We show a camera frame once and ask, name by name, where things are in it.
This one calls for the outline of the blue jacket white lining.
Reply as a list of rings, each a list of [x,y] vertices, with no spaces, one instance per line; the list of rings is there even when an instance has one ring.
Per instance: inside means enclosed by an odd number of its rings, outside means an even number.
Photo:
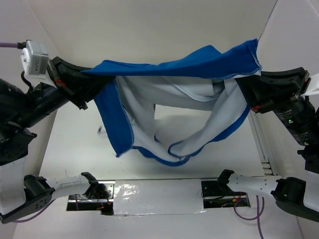
[[[259,76],[257,39],[221,53],[204,46],[182,59],[154,64],[104,60],[85,70],[111,77],[94,102],[118,156],[137,150],[144,157],[178,167],[209,143],[226,139],[245,121],[250,108],[236,78]],[[169,146],[156,136],[156,106],[210,112],[204,127]]]

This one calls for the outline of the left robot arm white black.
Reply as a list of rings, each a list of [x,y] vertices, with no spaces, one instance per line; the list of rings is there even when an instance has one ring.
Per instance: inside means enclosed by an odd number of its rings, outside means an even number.
[[[47,180],[25,175],[28,146],[36,138],[30,128],[67,102],[81,110],[112,76],[93,76],[87,68],[59,57],[48,61],[48,83],[30,87],[24,93],[6,82],[0,83],[0,221],[23,222],[33,213],[43,212],[55,199],[69,195],[94,198],[103,187],[88,172],[75,177]]]

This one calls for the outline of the aluminium frame rail right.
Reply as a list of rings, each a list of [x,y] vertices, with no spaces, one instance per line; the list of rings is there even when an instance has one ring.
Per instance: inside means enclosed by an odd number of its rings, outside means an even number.
[[[266,137],[258,115],[250,111],[248,119],[265,176],[278,176],[276,165],[273,162],[273,157],[266,142]]]

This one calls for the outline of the white glossy taped sheet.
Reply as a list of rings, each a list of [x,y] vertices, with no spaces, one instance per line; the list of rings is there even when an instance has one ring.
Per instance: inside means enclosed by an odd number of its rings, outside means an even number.
[[[122,180],[114,191],[117,216],[187,215],[205,212],[199,179]]]

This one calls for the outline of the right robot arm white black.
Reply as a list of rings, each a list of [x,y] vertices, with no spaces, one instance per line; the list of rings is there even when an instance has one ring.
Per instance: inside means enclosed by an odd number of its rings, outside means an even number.
[[[309,178],[270,180],[245,177],[225,169],[217,179],[219,193],[245,192],[270,197],[286,213],[314,222],[319,220],[319,111],[310,103],[307,93],[316,78],[302,67],[236,78],[251,110],[261,114],[274,112],[304,147],[297,153],[305,160]]]

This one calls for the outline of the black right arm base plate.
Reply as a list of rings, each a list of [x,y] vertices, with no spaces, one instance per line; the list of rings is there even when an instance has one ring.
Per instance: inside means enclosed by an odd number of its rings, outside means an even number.
[[[201,181],[204,209],[249,207],[249,199],[244,192],[222,191],[216,180]]]

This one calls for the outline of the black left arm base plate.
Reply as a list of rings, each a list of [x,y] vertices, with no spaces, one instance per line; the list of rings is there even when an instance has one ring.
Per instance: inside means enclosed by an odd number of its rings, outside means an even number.
[[[88,189],[85,194],[70,195],[68,203],[80,204],[92,203],[97,206],[111,205],[114,201],[114,189],[116,181],[98,181],[98,186]]]

